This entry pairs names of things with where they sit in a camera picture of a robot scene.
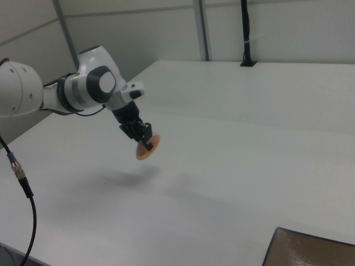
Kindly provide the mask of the black gripper silver flange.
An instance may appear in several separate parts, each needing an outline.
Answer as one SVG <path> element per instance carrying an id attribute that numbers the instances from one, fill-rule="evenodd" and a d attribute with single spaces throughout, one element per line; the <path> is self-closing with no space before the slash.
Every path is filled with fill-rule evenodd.
<path id="1" fill-rule="evenodd" d="M 141 123 L 139 117 L 139 108 L 134 100 L 129 100 L 127 103 L 123 101 L 120 94 L 114 94 L 106 103 L 106 108 L 113 113 L 120 129 L 130 138 L 143 143 L 143 146 L 148 150 L 153 149 L 152 138 L 153 132 L 150 123 Z"/>

